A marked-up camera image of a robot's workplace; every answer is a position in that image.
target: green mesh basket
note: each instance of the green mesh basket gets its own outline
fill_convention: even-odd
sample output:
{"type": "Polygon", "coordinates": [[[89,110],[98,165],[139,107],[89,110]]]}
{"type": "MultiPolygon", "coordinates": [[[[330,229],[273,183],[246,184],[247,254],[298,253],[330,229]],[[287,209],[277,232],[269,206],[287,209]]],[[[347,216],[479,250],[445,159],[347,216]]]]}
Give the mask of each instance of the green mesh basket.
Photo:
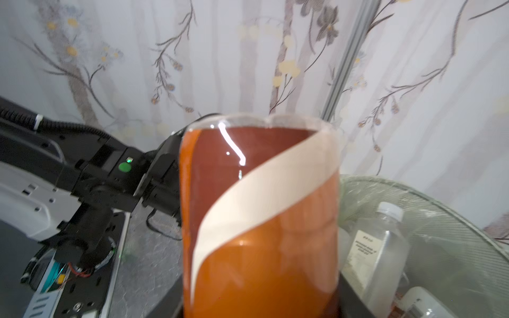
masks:
{"type": "Polygon", "coordinates": [[[458,318],[509,317],[509,256],[458,213],[398,182],[342,176],[338,223],[373,217],[382,201],[405,210],[406,288],[421,286],[458,318]]]}

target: white bottle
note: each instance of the white bottle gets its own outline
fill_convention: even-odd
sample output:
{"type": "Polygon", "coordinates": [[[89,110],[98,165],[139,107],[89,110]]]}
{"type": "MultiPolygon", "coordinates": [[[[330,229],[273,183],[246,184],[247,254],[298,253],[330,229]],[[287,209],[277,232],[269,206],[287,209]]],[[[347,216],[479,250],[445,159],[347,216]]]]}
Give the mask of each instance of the white bottle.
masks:
{"type": "Polygon", "coordinates": [[[358,219],[343,277],[376,318],[387,318],[410,245],[398,225],[403,210],[381,202],[375,218],[358,219]]]}

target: green button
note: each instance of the green button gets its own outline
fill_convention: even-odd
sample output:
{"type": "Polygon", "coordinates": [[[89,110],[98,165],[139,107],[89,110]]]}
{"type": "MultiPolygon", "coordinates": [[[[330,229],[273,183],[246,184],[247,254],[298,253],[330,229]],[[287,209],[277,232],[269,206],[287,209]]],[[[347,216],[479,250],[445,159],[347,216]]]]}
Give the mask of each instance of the green button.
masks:
{"type": "Polygon", "coordinates": [[[127,162],[122,162],[119,164],[119,170],[122,172],[129,172],[131,171],[131,165],[127,162]]]}

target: gray countertop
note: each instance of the gray countertop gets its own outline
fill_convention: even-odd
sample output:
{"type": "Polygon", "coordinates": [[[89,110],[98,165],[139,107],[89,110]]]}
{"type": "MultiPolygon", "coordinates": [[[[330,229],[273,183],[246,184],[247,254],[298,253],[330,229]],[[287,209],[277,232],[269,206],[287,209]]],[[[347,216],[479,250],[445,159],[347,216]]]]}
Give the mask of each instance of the gray countertop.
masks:
{"type": "MultiPolygon", "coordinates": [[[[109,318],[146,317],[182,273],[182,241],[149,230],[145,220],[151,211],[139,204],[131,214],[109,318]]],[[[181,237],[174,218],[162,212],[151,223],[181,237]]]]}

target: orange cylindrical container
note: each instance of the orange cylindrical container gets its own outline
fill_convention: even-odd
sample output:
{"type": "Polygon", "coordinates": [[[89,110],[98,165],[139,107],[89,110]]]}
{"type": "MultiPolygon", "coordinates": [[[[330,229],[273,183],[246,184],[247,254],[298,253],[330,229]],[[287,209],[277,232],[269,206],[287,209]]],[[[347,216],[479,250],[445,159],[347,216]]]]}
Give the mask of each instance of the orange cylindrical container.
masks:
{"type": "Polygon", "coordinates": [[[322,120],[192,124],[180,149],[184,316],[335,317],[338,178],[322,120]]]}

